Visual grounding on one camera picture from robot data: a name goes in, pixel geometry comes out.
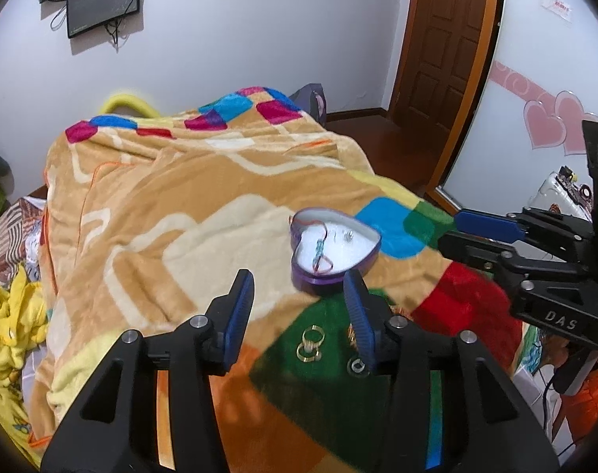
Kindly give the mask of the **yellow cloth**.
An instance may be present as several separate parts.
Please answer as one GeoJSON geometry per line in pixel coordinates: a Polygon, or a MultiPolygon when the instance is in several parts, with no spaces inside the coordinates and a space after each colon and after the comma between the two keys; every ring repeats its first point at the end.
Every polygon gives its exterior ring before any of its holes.
{"type": "Polygon", "coordinates": [[[20,266],[9,287],[0,285],[0,426],[34,467],[41,458],[30,446],[21,378],[26,354],[45,341],[48,325],[41,284],[20,266]]]}

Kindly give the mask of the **white wardrobe with hearts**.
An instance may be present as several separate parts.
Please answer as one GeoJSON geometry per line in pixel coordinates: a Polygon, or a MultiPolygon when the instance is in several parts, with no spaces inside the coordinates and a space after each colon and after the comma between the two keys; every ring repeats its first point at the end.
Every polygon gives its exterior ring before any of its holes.
{"type": "Polygon", "coordinates": [[[598,121],[598,14],[588,0],[505,0],[490,74],[443,192],[506,214],[562,167],[589,184],[586,119],[598,121]]]}

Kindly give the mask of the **purple heart-shaped tin box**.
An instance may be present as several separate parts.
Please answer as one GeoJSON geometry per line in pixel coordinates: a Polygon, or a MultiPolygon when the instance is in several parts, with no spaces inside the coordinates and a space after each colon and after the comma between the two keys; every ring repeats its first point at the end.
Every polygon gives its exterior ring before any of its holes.
{"type": "Polygon", "coordinates": [[[308,207],[290,217],[293,285],[301,292],[325,295],[342,289],[349,270],[366,274],[376,262],[381,235],[344,212],[308,207]]]}

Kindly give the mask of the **striped patterned cloth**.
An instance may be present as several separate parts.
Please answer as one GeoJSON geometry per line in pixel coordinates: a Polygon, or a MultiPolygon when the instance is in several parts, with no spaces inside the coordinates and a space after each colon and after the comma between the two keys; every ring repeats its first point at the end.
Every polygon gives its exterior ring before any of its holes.
{"type": "Polygon", "coordinates": [[[0,216],[0,285],[10,286],[19,268],[39,281],[38,254],[45,200],[21,197],[0,216]]]}

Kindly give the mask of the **brown wooden door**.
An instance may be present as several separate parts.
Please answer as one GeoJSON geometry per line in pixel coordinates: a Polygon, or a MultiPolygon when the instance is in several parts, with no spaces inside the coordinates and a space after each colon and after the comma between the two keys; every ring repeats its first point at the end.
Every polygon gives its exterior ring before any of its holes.
{"type": "Polygon", "coordinates": [[[499,0],[410,0],[388,109],[412,149],[395,176],[421,193],[465,128],[494,45],[499,0]]]}

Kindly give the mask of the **grey purple bag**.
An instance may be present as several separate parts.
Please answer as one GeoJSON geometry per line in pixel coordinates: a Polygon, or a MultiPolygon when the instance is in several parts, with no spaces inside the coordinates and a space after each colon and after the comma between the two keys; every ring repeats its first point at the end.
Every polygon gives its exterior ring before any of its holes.
{"type": "Polygon", "coordinates": [[[290,95],[290,100],[321,126],[327,124],[327,101],[320,83],[308,83],[290,95]]]}

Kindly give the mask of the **yellow curved pillow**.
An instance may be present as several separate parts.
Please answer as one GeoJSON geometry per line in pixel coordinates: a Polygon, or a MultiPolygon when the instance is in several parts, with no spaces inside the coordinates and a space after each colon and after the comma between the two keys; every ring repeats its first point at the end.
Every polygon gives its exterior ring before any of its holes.
{"type": "Polygon", "coordinates": [[[146,119],[156,119],[161,117],[162,114],[152,105],[149,105],[147,101],[144,101],[141,97],[128,93],[117,93],[111,95],[100,107],[100,114],[111,114],[117,109],[128,109],[133,113],[146,117],[146,119]]]}

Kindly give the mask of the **small wall monitor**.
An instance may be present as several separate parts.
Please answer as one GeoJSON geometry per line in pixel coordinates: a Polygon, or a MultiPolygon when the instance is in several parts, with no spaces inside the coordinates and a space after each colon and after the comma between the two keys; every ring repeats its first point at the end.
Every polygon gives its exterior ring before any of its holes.
{"type": "Polygon", "coordinates": [[[111,35],[118,36],[118,23],[129,14],[138,13],[141,0],[66,0],[69,39],[100,26],[112,24],[111,35]]]}

